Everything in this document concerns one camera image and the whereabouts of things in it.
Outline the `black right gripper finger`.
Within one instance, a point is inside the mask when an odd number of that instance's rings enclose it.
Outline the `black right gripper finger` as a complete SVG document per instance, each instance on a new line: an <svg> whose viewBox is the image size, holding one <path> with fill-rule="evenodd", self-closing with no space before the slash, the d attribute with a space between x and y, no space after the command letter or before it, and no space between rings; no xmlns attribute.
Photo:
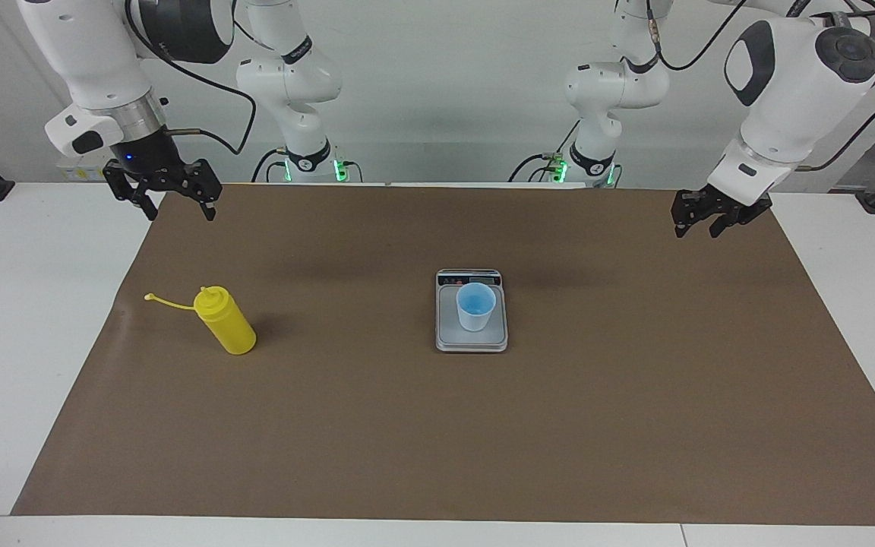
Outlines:
<svg viewBox="0 0 875 547"><path fill-rule="evenodd" d="M159 209L148 194L149 177L125 170L119 163L107 163L103 176L115 199L129 202L140 209L149 221L154 221Z"/></svg>
<svg viewBox="0 0 875 547"><path fill-rule="evenodd" d="M207 221L216 217L215 202L221 198L223 185L207 160L195 160L183 166L183 195L198 202Z"/></svg>

